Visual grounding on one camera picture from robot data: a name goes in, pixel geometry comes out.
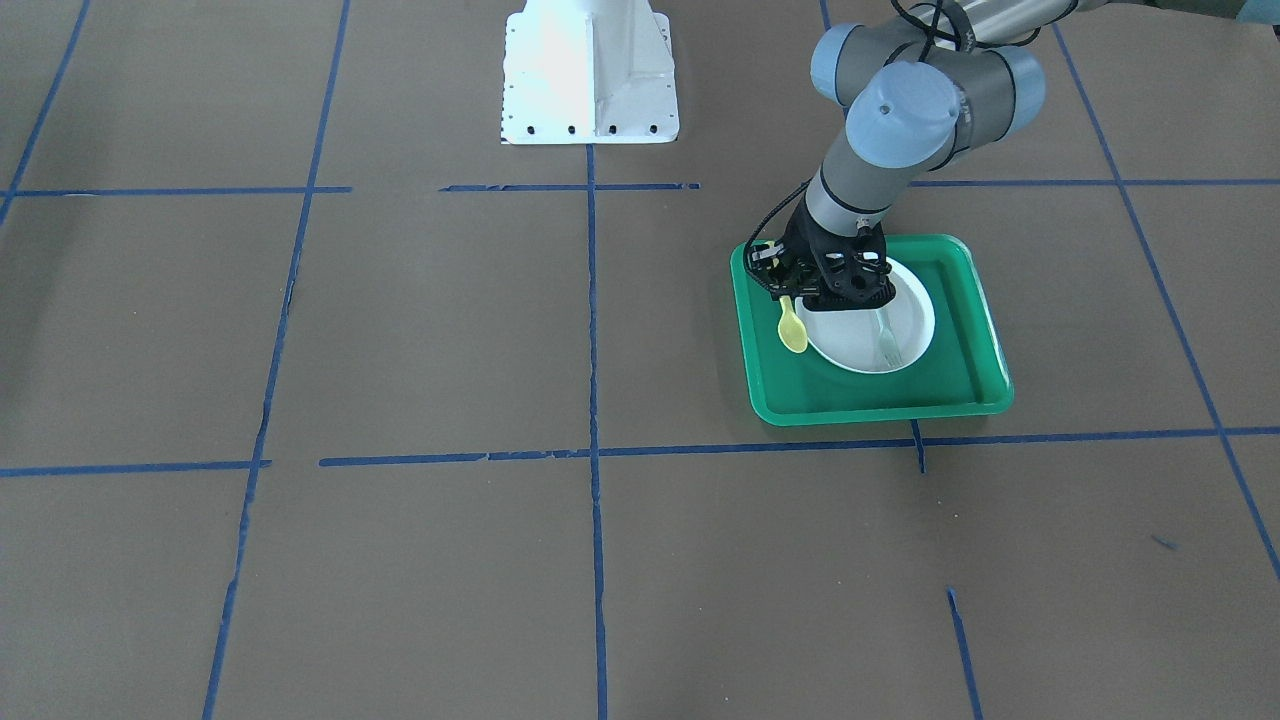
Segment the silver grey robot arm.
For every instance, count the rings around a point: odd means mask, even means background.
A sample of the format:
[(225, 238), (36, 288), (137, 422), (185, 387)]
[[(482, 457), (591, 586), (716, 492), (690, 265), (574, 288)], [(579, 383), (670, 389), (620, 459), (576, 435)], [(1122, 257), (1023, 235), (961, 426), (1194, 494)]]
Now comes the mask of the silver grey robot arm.
[(896, 1), (878, 26), (829, 27), (810, 61), (844, 127), (788, 196), (777, 240), (751, 237), (744, 270), (776, 301), (815, 311), (895, 299), (882, 222), (918, 177), (1030, 124), (1046, 99), (1029, 45), (1094, 1)]

